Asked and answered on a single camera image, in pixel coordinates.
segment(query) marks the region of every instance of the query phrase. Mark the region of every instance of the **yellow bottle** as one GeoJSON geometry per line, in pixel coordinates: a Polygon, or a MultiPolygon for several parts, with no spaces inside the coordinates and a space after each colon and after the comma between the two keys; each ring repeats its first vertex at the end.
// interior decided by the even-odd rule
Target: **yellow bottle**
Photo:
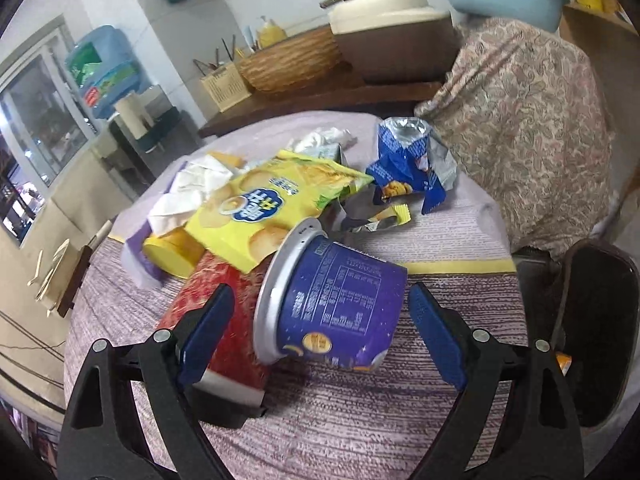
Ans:
{"type": "Polygon", "coordinates": [[[267,20],[266,16],[261,17],[264,25],[258,31],[258,44],[260,48],[267,48],[273,44],[287,39],[287,33],[283,28],[277,26],[273,20],[267,20]]]}

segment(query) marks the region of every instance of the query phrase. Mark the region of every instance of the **wooden shelf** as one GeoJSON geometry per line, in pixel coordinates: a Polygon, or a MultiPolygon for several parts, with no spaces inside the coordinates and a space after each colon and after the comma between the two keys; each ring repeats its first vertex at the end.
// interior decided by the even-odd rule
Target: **wooden shelf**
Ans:
{"type": "Polygon", "coordinates": [[[568,4],[565,7],[569,7],[570,9],[574,9],[574,10],[580,10],[580,12],[585,12],[587,14],[591,14],[592,16],[597,16],[598,18],[607,20],[608,22],[613,23],[614,25],[617,25],[619,27],[622,27],[628,30],[629,32],[635,34],[636,36],[638,35],[638,32],[636,31],[633,25],[617,17],[615,14],[607,14],[600,10],[593,10],[593,9],[590,9],[589,7],[585,7],[575,3],[568,4]]]}
{"type": "Polygon", "coordinates": [[[258,121],[312,110],[362,112],[383,119],[412,116],[415,105],[433,98],[441,86],[438,82],[367,85],[350,65],[343,64],[303,89],[280,94],[256,92],[213,117],[199,134],[221,137],[258,121]]]}

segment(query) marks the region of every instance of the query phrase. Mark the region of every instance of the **blue gripper pad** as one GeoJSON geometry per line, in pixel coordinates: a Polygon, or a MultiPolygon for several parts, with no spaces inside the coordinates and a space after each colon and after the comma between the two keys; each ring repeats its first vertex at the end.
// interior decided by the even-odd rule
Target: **blue gripper pad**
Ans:
{"type": "Polygon", "coordinates": [[[197,383],[234,314],[236,300],[228,285],[219,285],[202,307],[204,313],[182,348],[178,384],[197,383]]]}
{"type": "Polygon", "coordinates": [[[443,308],[425,288],[414,285],[409,291],[409,314],[431,354],[442,380],[459,392],[465,389],[464,353],[449,331],[439,311],[443,308]]]}

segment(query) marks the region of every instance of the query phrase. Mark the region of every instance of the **torn foil wrapper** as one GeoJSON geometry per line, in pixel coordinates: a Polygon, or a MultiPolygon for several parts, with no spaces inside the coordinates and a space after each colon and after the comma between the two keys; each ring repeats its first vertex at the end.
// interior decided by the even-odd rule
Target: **torn foil wrapper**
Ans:
{"type": "Polygon", "coordinates": [[[436,131],[416,117],[389,118],[378,127],[379,159],[367,168],[379,187],[377,202],[424,192],[422,214],[446,199],[457,163],[436,131]]]}
{"type": "Polygon", "coordinates": [[[376,186],[367,186],[343,203],[335,200],[321,217],[331,232],[376,232],[407,224],[411,213],[407,204],[374,205],[376,186]]]}

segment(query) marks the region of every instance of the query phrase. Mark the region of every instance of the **crumpled paper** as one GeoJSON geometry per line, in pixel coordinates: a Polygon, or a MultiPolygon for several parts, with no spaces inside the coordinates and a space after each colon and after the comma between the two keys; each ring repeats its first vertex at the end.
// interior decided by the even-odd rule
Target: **crumpled paper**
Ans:
{"type": "Polygon", "coordinates": [[[211,193],[225,186],[236,174],[239,172],[211,155],[188,162],[175,175],[168,193],[162,195],[149,212],[153,234],[163,236],[185,225],[211,193]]]}
{"type": "Polygon", "coordinates": [[[317,128],[301,139],[292,140],[287,144],[285,149],[294,153],[308,153],[309,150],[331,144],[339,144],[343,150],[346,150],[356,142],[358,142],[358,140],[353,137],[348,130],[341,130],[340,128],[317,128]]]}

